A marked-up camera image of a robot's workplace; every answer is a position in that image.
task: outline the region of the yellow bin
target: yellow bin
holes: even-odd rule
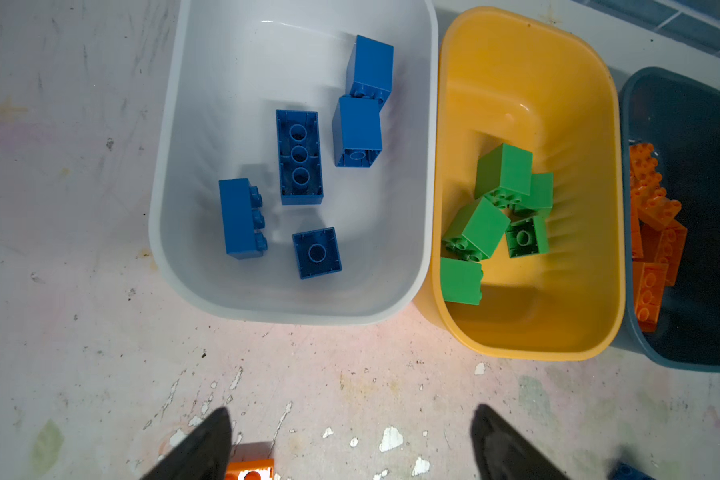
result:
[[[473,199],[478,158],[507,142],[554,172],[550,252],[510,259],[506,237],[482,262],[479,306],[445,303],[442,233]],[[432,262],[414,302],[472,350],[584,360],[624,313],[619,103],[608,68],[579,38],[496,8],[474,8],[442,43]]]

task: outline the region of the grout line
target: grout line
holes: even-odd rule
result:
[[[665,21],[663,21],[662,23],[660,23],[660,24],[658,24],[657,26],[655,26],[654,29],[653,29],[653,31],[654,31],[654,32],[658,32],[659,30],[662,29],[662,27],[663,27],[664,25],[672,22],[672,20],[674,20],[675,18],[679,17],[680,15],[681,15],[680,12],[675,12],[675,13],[673,13],[667,20],[665,20]]]
[[[712,18],[711,16],[707,14],[703,14],[700,12],[697,12],[693,8],[689,8],[680,2],[676,2],[676,0],[653,0],[656,3],[659,3],[661,5],[664,5],[665,7],[674,8],[678,12],[682,14],[686,14],[689,17],[695,18],[696,20],[699,20],[700,22],[704,22],[705,24],[711,25],[717,29],[720,30],[720,20],[717,20],[716,18]]]

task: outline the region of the green block stud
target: green block stud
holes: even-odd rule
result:
[[[446,302],[480,305],[483,293],[480,292],[480,281],[483,279],[483,268],[474,262],[440,259],[440,288]]]
[[[522,148],[501,144],[478,160],[474,197],[486,197],[493,205],[507,208],[530,195],[530,168],[533,154]]]
[[[534,215],[518,220],[507,228],[509,257],[548,254],[547,224],[542,216]]]
[[[479,262],[494,254],[508,225],[504,212],[481,197],[456,214],[443,243],[462,260]]]
[[[530,195],[521,195],[520,202],[514,205],[518,216],[536,214],[547,218],[552,211],[552,183],[554,174],[536,174],[530,176]]]

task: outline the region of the blue block on table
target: blue block on table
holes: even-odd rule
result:
[[[342,271],[336,229],[333,227],[294,234],[293,246],[296,248],[298,275],[302,280]]]
[[[283,205],[322,203],[320,129],[316,111],[277,110],[280,201]]]
[[[382,122],[375,100],[344,95],[333,115],[336,167],[373,165],[382,152]]]
[[[625,463],[620,463],[610,480],[655,480],[653,477],[639,472]]]
[[[247,178],[219,180],[219,193],[227,254],[238,260],[263,255],[267,245],[258,231],[264,228],[259,188],[251,187]]]
[[[382,110],[392,92],[393,58],[393,46],[358,35],[347,65],[346,94],[372,98]]]

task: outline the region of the white bin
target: white bin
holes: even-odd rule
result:
[[[384,151],[336,168],[331,120],[355,35],[394,46]],[[418,291],[432,241],[438,26],[429,0],[183,0],[150,209],[166,281],[206,312],[346,325],[384,320]],[[316,110],[317,206],[282,206],[275,110]],[[259,187],[264,257],[225,253],[218,180]],[[343,271],[300,280],[291,235],[336,228]]]

